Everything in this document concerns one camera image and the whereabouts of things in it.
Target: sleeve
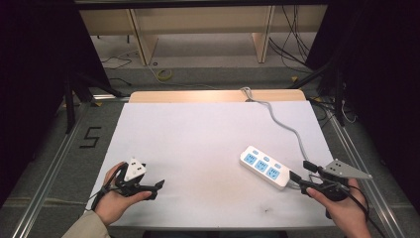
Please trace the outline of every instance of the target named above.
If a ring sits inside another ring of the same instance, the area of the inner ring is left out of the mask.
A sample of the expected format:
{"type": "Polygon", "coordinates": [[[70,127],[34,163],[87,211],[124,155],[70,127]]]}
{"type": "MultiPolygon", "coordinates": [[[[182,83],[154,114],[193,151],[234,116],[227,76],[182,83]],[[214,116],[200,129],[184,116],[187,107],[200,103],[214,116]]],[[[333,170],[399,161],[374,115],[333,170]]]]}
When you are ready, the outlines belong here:
{"type": "Polygon", "coordinates": [[[110,238],[108,230],[94,211],[83,214],[62,236],[62,238],[106,237],[110,238]]]}

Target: white desk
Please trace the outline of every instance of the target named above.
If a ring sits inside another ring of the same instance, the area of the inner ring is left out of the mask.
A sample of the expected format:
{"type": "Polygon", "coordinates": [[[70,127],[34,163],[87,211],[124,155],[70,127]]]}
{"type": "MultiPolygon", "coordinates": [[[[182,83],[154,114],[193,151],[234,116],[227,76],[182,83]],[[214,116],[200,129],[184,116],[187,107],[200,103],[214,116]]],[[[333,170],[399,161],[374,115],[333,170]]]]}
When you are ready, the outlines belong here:
{"type": "MultiPolygon", "coordinates": [[[[279,121],[299,131],[311,162],[325,166],[333,160],[308,102],[272,106],[279,121]]],[[[134,156],[147,164],[142,184],[161,179],[165,184],[156,200],[130,207],[116,226],[283,230],[334,225],[300,190],[278,191],[241,166],[239,155],[248,145],[307,175],[295,135],[274,124],[263,105],[128,103],[92,194],[112,166],[134,156]]]]}

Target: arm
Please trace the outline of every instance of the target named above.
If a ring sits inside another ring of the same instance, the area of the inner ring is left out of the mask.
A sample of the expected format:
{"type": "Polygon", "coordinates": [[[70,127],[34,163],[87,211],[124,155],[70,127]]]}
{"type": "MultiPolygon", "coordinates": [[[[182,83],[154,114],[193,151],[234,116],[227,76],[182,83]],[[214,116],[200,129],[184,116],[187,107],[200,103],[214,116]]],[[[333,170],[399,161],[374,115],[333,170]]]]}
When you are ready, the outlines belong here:
{"type": "MultiPolygon", "coordinates": [[[[349,179],[349,185],[359,188],[358,182],[354,178],[349,179]]],[[[308,187],[306,191],[312,198],[327,208],[334,223],[336,223],[347,237],[370,237],[364,212],[349,197],[342,201],[332,201],[311,187],[308,187]]],[[[364,197],[357,189],[350,187],[350,194],[366,206],[364,197]]]]}
{"type": "MultiPolygon", "coordinates": [[[[106,183],[112,174],[124,163],[114,166],[105,176],[106,183]]],[[[131,205],[145,200],[152,193],[142,191],[129,197],[122,196],[116,191],[109,191],[98,202],[95,211],[88,211],[80,217],[64,234],[64,238],[71,237],[109,237],[106,226],[114,223],[131,205]]]]}

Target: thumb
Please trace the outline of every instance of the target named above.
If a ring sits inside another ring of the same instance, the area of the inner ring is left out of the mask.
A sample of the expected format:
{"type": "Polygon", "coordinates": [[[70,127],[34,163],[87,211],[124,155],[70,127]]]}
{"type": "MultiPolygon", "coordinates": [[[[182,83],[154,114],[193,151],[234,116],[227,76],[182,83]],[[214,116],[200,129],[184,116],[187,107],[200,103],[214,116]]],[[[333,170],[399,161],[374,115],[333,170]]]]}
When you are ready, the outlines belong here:
{"type": "Polygon", "coordinates": [[[147,199],[151,195],[152,195],[151,191],[142,191],[142,192],[136,193],[132,196],[125,197],[125,198],[127,199],[127,203],[129,203],[129,206],[130,206],[139,201],[147,199]]]}
{"type": "Polygon", "coordinates": [[[324,194],[322,194],[320,191],[312,187],[306,188],[306,191],[308,192],[310,196],[312,196],[312,198],[317,200],[319,203],[321,203],[323,206],[325,206],[328,209],[332,201],[328,199],[324,194]]]}

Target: power plug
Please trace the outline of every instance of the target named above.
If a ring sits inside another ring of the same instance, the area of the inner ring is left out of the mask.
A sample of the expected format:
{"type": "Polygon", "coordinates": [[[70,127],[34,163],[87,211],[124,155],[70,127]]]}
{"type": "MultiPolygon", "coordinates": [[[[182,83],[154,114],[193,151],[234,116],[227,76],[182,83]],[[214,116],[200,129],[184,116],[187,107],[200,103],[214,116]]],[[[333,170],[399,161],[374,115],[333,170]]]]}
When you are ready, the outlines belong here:
{"type": "Polygon", "coordinates": [[[249,146],[241,153],[241,165],[279,190],[283,190],[290,180],[290,169],[255,147],[249,146]]]}
{"type": "Polygon", "coordinates": [[[124,181],[129,181],[140,177],[146,173],[146,167],[142,165],[138,160],[131,158],[129,166],[127,167],[127,172],[124,177],[124,181]]]}

